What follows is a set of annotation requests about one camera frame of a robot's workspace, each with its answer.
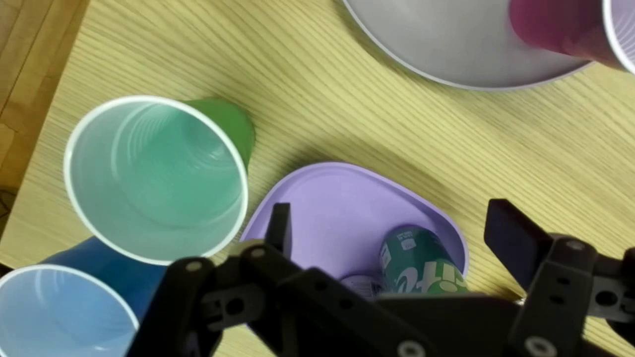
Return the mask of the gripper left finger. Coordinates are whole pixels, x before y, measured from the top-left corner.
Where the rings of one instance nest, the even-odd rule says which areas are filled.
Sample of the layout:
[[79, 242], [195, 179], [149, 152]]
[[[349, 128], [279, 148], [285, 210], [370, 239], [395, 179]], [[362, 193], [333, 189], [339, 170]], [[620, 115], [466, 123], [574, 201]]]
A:
[[318, 268], [287, 256], [289, 203], [263, 240], [216, 266], [188, 257], [166, 269], [127, 357], [212, 357], [224, 331], [247, 325], [277, 357], [427, 357], [422, 334]]

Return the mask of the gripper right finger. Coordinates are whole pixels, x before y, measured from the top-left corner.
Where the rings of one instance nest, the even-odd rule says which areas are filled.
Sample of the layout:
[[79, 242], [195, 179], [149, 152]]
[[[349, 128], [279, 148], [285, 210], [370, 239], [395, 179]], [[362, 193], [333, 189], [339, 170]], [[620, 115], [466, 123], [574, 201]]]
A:
[[484, 241], [525, 291], [505, 357], [611, 357], [583, 338], [588, 316], [635, 348], [635, 246], [607, 257], [547, 233], [507, 199], [490, 199]]

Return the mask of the purple plastic plate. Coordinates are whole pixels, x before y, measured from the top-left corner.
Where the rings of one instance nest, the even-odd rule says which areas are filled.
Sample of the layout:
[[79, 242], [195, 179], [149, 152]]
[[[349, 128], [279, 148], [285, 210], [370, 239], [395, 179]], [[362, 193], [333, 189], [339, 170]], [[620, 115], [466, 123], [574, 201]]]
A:
[[242, 241], [264, 238], [277, 203], [291, 207], [287, 251], [293, 262], [320, 268], [366, 298], [387, 293], [379, 252], [384, 237], [401, 226], [433, 231], [465, 280], [469, 251], [458, 226], [437, 206], [375, 172], [326, 162], [288, 174], [260, 203]]

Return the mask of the green can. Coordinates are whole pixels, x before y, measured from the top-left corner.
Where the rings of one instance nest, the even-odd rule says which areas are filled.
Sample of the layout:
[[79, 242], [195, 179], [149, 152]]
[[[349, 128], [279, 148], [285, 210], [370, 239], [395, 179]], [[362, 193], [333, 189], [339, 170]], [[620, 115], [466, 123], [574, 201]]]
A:
[[392, 229], [379, 252], [384, 290], [393, 294], [467, 293], [467, 283], [440, 238], [420, 226]]

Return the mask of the green plastic cup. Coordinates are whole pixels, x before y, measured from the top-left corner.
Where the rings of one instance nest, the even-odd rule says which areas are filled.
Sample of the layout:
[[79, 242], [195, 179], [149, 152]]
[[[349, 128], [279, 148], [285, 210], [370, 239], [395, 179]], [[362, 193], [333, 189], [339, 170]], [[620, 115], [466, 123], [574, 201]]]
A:
[[227, 100], [112, 99], [68, 138], [66, 192], [82, 223], [118, 253], [159, 266], [210, 257], [247, 216], [255, 139], [247, 111]]

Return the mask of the blue plastic cup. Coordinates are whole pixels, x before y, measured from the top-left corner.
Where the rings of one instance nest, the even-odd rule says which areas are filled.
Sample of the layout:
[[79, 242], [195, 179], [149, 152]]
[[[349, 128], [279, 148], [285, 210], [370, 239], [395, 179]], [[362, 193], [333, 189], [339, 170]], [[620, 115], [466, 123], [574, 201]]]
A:
[[126, 357], [166, 266], [98, 238], [0, 278], [0, 357]]

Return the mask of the red plastic cup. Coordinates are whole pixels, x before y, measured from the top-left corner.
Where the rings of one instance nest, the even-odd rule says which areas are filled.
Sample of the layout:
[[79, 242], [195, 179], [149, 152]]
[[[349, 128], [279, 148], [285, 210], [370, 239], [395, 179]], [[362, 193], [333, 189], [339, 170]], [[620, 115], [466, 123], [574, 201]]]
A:
[[635, 0], [510, 0], [527, 45], [635, 75]]

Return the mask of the grey plate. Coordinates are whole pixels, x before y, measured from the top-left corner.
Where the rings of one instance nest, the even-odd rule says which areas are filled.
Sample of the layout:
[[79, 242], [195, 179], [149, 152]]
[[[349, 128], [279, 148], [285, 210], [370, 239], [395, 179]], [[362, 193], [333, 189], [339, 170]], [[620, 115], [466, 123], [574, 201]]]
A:
[[441, 84], [478, 91], [522, 90], [591, 65], [522, 42], [510, 24], [510, 0], [342, 2], [391, 59]]

